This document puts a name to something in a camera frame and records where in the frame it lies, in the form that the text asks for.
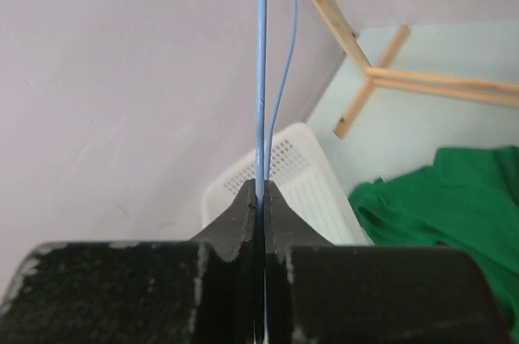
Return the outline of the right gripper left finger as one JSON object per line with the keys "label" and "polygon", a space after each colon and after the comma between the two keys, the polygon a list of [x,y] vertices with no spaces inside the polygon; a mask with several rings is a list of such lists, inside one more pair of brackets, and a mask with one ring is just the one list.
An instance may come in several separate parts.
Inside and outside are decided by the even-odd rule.
{"label": "right gripper left finger", "polygon": [[187,241],[52,242],[1,301],[4,343],[253,343],[255,184]]}

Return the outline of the blue wire hanger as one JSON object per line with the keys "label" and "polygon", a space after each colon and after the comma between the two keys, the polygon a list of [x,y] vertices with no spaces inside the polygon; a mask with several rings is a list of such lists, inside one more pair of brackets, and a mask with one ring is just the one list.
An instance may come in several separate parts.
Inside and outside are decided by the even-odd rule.
{"label": "blue wire hanger", "polygon": [[266,64],[268,40],[268,0],[258,0],[257,37],[256,37],[256,90],[255,90],[255,225],[254,225],[254,342],[263,343],[265,339],[266,295],[265,295],[265,184],[269,180],[272,142],[277,115],[285,83],[294,53],[298,27],[298,0],[292,0],[292,20],[290,45],[284,69],[278,86],[270,123],[265,122]]}

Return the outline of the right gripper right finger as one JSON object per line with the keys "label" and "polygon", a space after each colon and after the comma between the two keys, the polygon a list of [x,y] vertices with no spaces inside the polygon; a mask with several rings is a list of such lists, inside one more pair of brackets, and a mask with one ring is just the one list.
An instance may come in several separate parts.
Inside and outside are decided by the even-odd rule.
{"label": "right gripper right finger", "polygon": [[483,271],[452,247],[335,245],[264,197],[271,343],[510,343]]}

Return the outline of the green t shirt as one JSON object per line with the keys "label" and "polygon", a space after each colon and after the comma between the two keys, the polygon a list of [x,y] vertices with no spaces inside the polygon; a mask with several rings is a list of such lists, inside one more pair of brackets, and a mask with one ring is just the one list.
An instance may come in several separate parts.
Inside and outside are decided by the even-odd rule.
{"label": "green t shirt", "polygon": [[478,263],[518,339],[518,148],[440,148],[432,164],[361,183],[348,200],[380,245],[460,248]]}

